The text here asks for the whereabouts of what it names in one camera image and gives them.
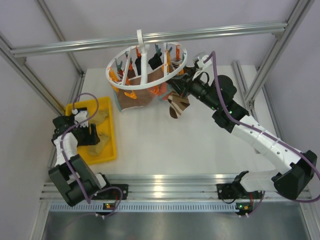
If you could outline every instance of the aluminum frame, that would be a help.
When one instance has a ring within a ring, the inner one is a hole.
[[[43,84],[43,81],[26,62],[26,58],[16,58],[10,52],[12,45],[0,32],[0,56],[20,75],[36,94],[58,115],[65,113],[64,105]]]
[[[253,104],[251,102],[256,99],[262,87],[268,80],[271,71],[277,64],[280,56],[289,44],[314,1],[315,0],[299,0],[297,2],[292,14],[289,17],[289,20],[287,21],[288,25],[285,28],[283,35],[276,35],[275,43],[263,59],[258,73],[245,95],[244,101],[246,105]]]
[[[48,20],[50,26],[52,27],[54,33],[61,41],[60,43],[53,44],[42,44],[42,45],[32,45],[32,46],[20,46],[12,47],[8,44],[8,41],[1,36],[0,37],[0,55],[12,66],[12,68],[25,80],[30,87],[58,114],[64,112],[64,106],[55,99],[55,97],[50,93],[50,91],[43,85],[39,77],[32,71],[32,69],[26,64],[26,59],[21,57],[36,56],[36,55],[46,55],[46,54],[56,54],[56,53],[68,53],[68,56],[73,63],[74,67],[80,74],[80,81],[76,82],[74,85],[74,90],[70,96],[70,99],[81,92],[83,85],[84,75],[83,71],[74,57],[72,52],[86,51],[102,48],[113,48],[120,46],[134,46],[138,44],[137,36],[126,36],[126,37],[109,37],[104,39],[93,39],[93,40],[81,40],[81,41],[65,41],[65,38],[60,31],[56,21],[54,20],[51,12],[49,11],[44,0],[37,0],[43,14]],[[149,33],[143,35],[143,40],[145,43],[159,43],[159,42],[169,42],[169,41],[184,41],[184,40],[198,40],[198,39],[209,39],[209,38],[220,38],[220,37],[232,37],[232,36],[242,36],[242,35],[252,35],[252,34],[262,34],[262,33],[272,33],[276,36],[276,42],[272,45],[270,51],[265,56],[260,69],[257,73],[255,80],[250,86],[245,86],[245,80],[242,79],[242,71],[240,64],[235,63],[234,69],[237,70],[236,74],[239,87],[242,89],[241,97],[244,105],[247,109],[254,111],[254,107],[250,107],[252,100],[256,98],[263,85],[268,79],[270,72],[277,63],[280,55],[283,53],[285,47],[288,45],[290,39],[294,35],[298,26],[302,22],[304,16],[310,9],[314,0],[299,0],[289,17],[287,22],[261,22],[261,23],[250,23],[236,26],[222,26],[222,27],[212,27],[212,28],[200,28],[184,31],[174,31],[174,32],[160,32],[160,33]],[[277,130],[277,123],[273,122],[275,129]],[[144,176],[133,176],[128,175],[111,175],[111,182],[121,180],[126,183],[129,181],[132,184],[136,184],[135,199],[129,199],[128,201],[163,201],[165,199],[176,199],[176,195],[172,195],[172,191],[175,188],[183,187],[184,195],[178,195],[178,199],[183,199],[185,201],[202,201],[208,198],[208,193],[201,190],[201,194],[197,196],[193,195],[192,191],[199,191],[201,188],[205,189],[208,186],[212,187],[212,184],[231,182],[235,177],[232,174],[216,174],[216,175],[201,175],[201,176],[168,176],[168,175],[144,175]],[[165,195],[162,195],[159,199],[159,195],[155,195],[157,188],[164,187]],[[215,194],[211,197],[211,201],[217,201],[216,190],[211,191],[210,194]],[[275,193],[267,193],[266,201],[281,201],[281,198]],[[310,198],[309,192],[306,190],[303,196],[307,199]],[[60,199],[56,195],[56,192],[52,189],[50,184],[47,184],[43,188],[41,195],[41,203],[39,208],[39,213],[37,220],[34,225],[34,229],[30,236],[30,239],[40,239],[44,230],[44,223],[48,216],[48,207],[52,198]],[[315,210],[314,204],[301,204],[301,210],[306,221],[306,225],[311,235],[311,239],[320,238],[320,221],[317,211]]]
[[[54,34],[56,35],[56,37],[61,41],[64,42],[66,41],[65,36],[63,35],[63,33],[61,32],[60,28],[58,27],[58,24],[56,22],[56,20],[54,19],[54,16],[52,15],[52,13],[50,12],[47,4],[45,3],[44,0],[36,0],[40,10],[42,11],[44,17],[46,18],[46,20],[48,21],[48,23],[50,24]],[[70,59],[70,61],[72,62],[74,68],[76,69],[76,71],[78,72],[79,75],[83,74],[84,71],[81,69],[80,64],[78,63],[76,57],[74,54],[72,54],[71,52],[69,52],[68,57]]]
[[[233,26],[196,28],[182,31],[145,33],[142,35],[142,39],[145,44],[154,44],[252,34],[277,34],[283,33],[286,26],[287,23],[281,21],[260,22]],[[137,35],[20,46],[12,49],[11,53],[14,54],[16,58],[19,58],[135,45],[139,45]]]

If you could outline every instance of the orange clothespin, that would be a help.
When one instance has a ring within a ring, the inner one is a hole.
[[[130,80],[128,77],[126,77],[125,84],[130,85]],[[137,99],[137,95],[133,90],[131,90],[131,93],[125,91],[124,95],[126,95],[127,97],[129,97],[131,99]]]
[[[175,59],[177,61],[180,60],[180,48],[179,47],[180,47],[180,45],[175,46]]]
[[[185,53],[182,54],[182,62],[185,60]],[[177,74],[177,75],[181,75],[181,74],[184,74],[185,71],[184,69],[182,68],[182,70]]]
[[[112,70],[111,67],[109,67],[109,77],[111,78],[112,81],[114,81],[115,83],[119,82],[119,79],[117,78],[117,75],[115,74],[115,72]],[[115,90],[116,93],[119,92],[119,89],[113,85],[111,85],[112,88]]]
[[[140,57],[141,57],[141,53],[139,52],[139,49],[138,49],[137,46],[135,47],[135,52],[136,52],[136,56],[137,56],[138,58],[140,58]]]
[[[124,95],[126,95],[127,97],[129,97],[131,99],[137,99],[137,95],[135,94],[135,92],[133,90],[131,91],[131,93],[125,91]]]
[[[151,92],[152,94],[155,94],[155,95],[159,95],[159,92],[160,92],[158,85],[154,86],[154,87],[150,87],[148,90],[149,90],[149,92]]]
[[[166,62],[161,68],[162,68],[162,71],[165,72],[165,67],[166,67],[166,72],[170,73],[170,68],[169,68],[169,65],[171,64],[170,52],[168,50],[165,50],[165,53],[166,53]]]

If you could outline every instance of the white wall panel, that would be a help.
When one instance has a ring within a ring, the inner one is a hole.
[[[320,170],[320,2],[315,1],[267,82],[286,140],[318,156]],[[309,185],[320,193],[315,176]],[[320,202],[317,203],[320,213]]]
[[[13,46],[58,42],[35,0],[1,1],[0,32]],[[66,104],[77,78],[67,55],[28,57],[27,62],[60,102]]]
[[[85,40],[143,33],[219,27],[263,21],[284,21],[296,0],[45,0],[67,40]],[[183,42],[192,57],[215,49],[219,65],[239,59],[258,66],[271,45],[269,35]],[[103,68],[120,49],[76,53],[83,68]]]
[[[54,112],[0,57],[0,239],[31,233],[53,147]]]

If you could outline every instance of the brown fabric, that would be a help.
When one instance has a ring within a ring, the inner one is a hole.
[[[139,85],[141,81],[141,77],[136,77],[132,79],[131,75],[135,72],[128,71],[128,77],[130,79],[131,85]],[[148,83],[151,83],[153,81],[156,81],[158,79],[161,79],[164,77],[164,72],[162,71],[161,67],[155,70],[152,73],[148,74]],[[125,95],[125,92],[131,93],[130,90],[122,90],[119,89],[119,92],[116,92],[116,97],[118,99],[118,103],[120,108],[128,109],[133,107],[143,107],[147,106],[151,101],[154,99],[155,95],[151,93],[148,89],[141,89],[141,90],[134,90],[134,93],[136,95],[136,99],[130,98]]]
[[[106,117],[109,117],[109,109],[99,109],[96,115],[94,115],[94,117],[89,120],[89,124],[102,124]]]
[[[88,147],[88,154],[90,156],[98,156],[102,153],[103,149],[105,148],[105,146],[107,145],[107,143],[110,140],[110,137],[105,134],[105,133],[99,133],[98,137],[100,139],[100,142],[96,145],[90,145]]]
[[[170,103],[170,116],[174,119],[179,118],[182,112],[190,105],[188,97],[180,97],[174,90],[172,90],[172,94],[168,97],[168,102]]]

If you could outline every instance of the cable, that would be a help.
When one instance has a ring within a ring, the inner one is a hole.
[[[258,202],[256,207],[252,210],[252,212],[248,213],[248,215],[247,215],[248,217],[251,216],[252,214],[254,214],[258,210],[258,208],[260,208],[261,203],[262,203],[263,199],[265,198],[265,194],[266,194],[266,191],[263,191],[263,194],[260,198],[260,201]]]
[[[88,93],[88,92],[83,92],[83,93],[77,95],[77,96],[74,98],[74,101],[73,101],[73,103],[72,103],[72,109],[75,109],[75,103],[76,103],[77,99],[78,99],[80,96],[82,96],[82,95],[89,95],[89,96],[91,96],[91,97],[94,98],[94,100],[96,101],[96,110],[95,110],[95,112],[92,114],[92,116],[88,117],[86,120],[81,121],[81,122],[78,122],[78,123],[72,125],[72,126],[69,127],[67,130],[64,131],[64,133],[62,134],[62,137],[61,137],[61,141],[60,141],[60,148],[61,148],[61,152],[62,152],[62,155],[63,155],[63,157],[64,157],[64,160],[65,160],[66,165],[68,166],[68,168],[70,169],[70,171],[71,171],[72,175],[74,176],[76,182],[78,183],[78,185],[79,185],[79,187],[80,187],[80,189],[81,189],[81,191],[82,191],[82,193],[83,193],[83,196],[84,196],[86,202],[87,202],[88,204],[90,204],[90,203],[91,203],[91,200],[92,200],[92,198],[93,198],[94,195],[92,195],[92,196],[90,196],[90,197],[88,196],[88,194],[87,194],[87,192],[86,192],[86,190],[85,190],[85,187],[83,186],[82,182],[81,182],[80,179],[78,178],[78,176],[77,176],[76,172],[74,171],[73,167],[72,167],[71,164],[69,163],[68,157],[67,157],[67,155],[66,155],[66,153],[65,153],[64,146],[63,146],[63,139],[65,138],[66,134],[67,134],[68,132],[70,132],[72,129],[76,128],[77,126],[79,126],[79,125],[85,123],[86,121],[89,121],[90,119],[92,119],[92,118],[97,114],[97,112],[98,112],[98,110],[99,110],[99,101],[98,101],[98,99],[96,98],[96,96],[94,96],[93,94]],[[123,196],[124,196],[124,195],[123,195],[123,192],[122,192],[122,190],[121,190],[119,187],[117,187],[117,186],[110,186],[110,187],[106,187],[106,188],[104,188],[104,189],[101,189],[101,190],[99,190],[99,191],[96,193],[96,194],[99,194],[99,193],[102,193],[102,192],[105,192],[105,191],[108,191],[108,190],[111,190],[111,189],[118,190],[118,191],[120,192],[120,198],[119,198],[118,204],[114,206],[113,210],[110,212],[110,214],[108,215],[108,217],[112,216],[112,215],[115,213],[115,211],[117,210],[117,208],[119,207],[119,205],[120,205],[120,203],[121,203],[121,200],[123,199]]]
[[[81,183],[80,179],[78,178],[78,176],[77,176],[74,168],[71,166],[71,164],[70,164],[70,162],[69,162],[69,160],[68,160],[68,157],[67,157],[67,155],[66,155],[66,153],[65,153],[65,149],[64,149],[64,138],[65,138],[65,136],[67,135],[67,133],[70,132],[72,129],[76,128],[77,126],[79,126],[79,125],[81,125],[81,124],[89,121],[90,119],[92,119],[92,118],[97,114],[97,112],[98,112],[98,110],[99,110],[99,101],[98,101],[98,99],[96,98],[96,96],[94,96],[93,94],[88,93],[88,92],[83,92],[83,93],[77,95],[77,96],[74,98],[74,101],[73,101],[73,103],[72,103],[72,108],[73,108],[73,109],[75,109],[75,102],[76,102],[77,99],[78,99],[80,96],[82,96],[82,95],[89,95],[89,96],[91,96],[91,97],[94,98],[94,100],[96,101],[96,110],[95,110],[95,112],[94,112],[90,117],[88,117],[86,120],[83,120],[83,121],[81,121],[81,122],[78,122],[78,123],[72,125],[72,126],[69,127],[67,130],[64,131],[64,133],[62,134],[62,137],[61,137],[61,141],[60,141],[60,148],[61,148],[61,153],[62,153],[62,155],[63,155],[63,158],[64,158],[64,160],[65,160],[66,165],[68,166],[68,168],[70,169],[70,171],[71,171],[72,175],[74,176],[76,182],[78,183],[78,185],[79,185],[79,187],[80,187],[80,189],[81,189],[81,192],[83,193],[83,196],[84,196],[86,202],[87,202],[88,204],[90,204],[90,203],[91,203],[91,199],[88,197],[88,194],[86,193],[85,187],[83,186],[83,184]]]
[[[116,190],[118,190],[119,193],[120,193],[120,198],[119,198],[118,204],[115,205],[114,208],[113,208],[113,210],[112,210],[108,215],[105,215],[105,217],[110,217],[110,216],[112,216],[112,215],[115,214],[115,211],[118,209],[118,207],[119,207],[119,205],[120,205],[120,203],[121,203],[121,200],[122,200],[123,197],[124,197],[124,194],[123,194],[121,188],[120,188],[120,187],[117,187],[117,186],[109,186],[109,187],[103,188],[103,189],[99,190],[96,194],[100,194],[100,193],[103,193],[103,192],[105,192],[105,191],[109,191],[109,190],[111,190],[111,189],[116,189]]]
[[[250,196],[250,204],[251,204],[251,206],[254,206],[254,196],[253,196],[252,192],[249,193],[249,196]]]
[[[216,88],[216,92],[218,94],[218,98],[219,98],[219,101],[221,103],[221,106],[223,108],[223,111],[224,113],[226,114],[226,116],[230,119],[231,122],[237,124],[237,125],[242,125],[242,126],[245,126],[249,129],[252,129],[258,133],[262,133],[264,134],[265,136],[267,136],[268,138],[274,140],[274,141],[277,141],[278,139],[273,137],[272,135],[266,133],[266,132],[263,132],[261,131],[260,129],[256,128],[256,127],[253,127],[253,126],[250,126],[248,124],[245,124],[243,122],[240,122],[236,119],[234,119],[231,114],[229,113],[228,109],[227,109],[227,106],[225,104],[225,101],[224,101],[224,98],[222,97],[222,93],[221,93],[221,90],[220,90],[220,85],[219,85],[219,81],[218,81],[218,71],[217,71],[217,59],[216,59],[216,52],[215,51],[212,51],[212,53],[209,55],[209,57],[204,61],[204,63],[206,63],[207,61],[209,61],[209,59],[212,58],[212,65],[213,65],[213,74],[214,74],[214,83],[215,83],[215,88]],[[285,148],[289,149],[290,151],[294,152],[295,154],[297,154],[300,158],[302,158],[311,168],[312,170],[314,170],[315,174],[317,175],[317,177],[319,178],[320,180],[320,172],[317,170],[317,168],[309,161],[309,159],[307,159],[302,153],[298,152],[297,150],[295,150],[292,146],[288,145],[287,143],[283,142],[283,141],[279,141],[278,142],[280,145],[284,146]],[[299,200],[299,199],[295,199],[295,200],[292,200],[294,202],[298,202],[298,203],[314,203],[316,201],[320,200],[320,194],[314,198],[314,199],[310,199],[310,200]]]

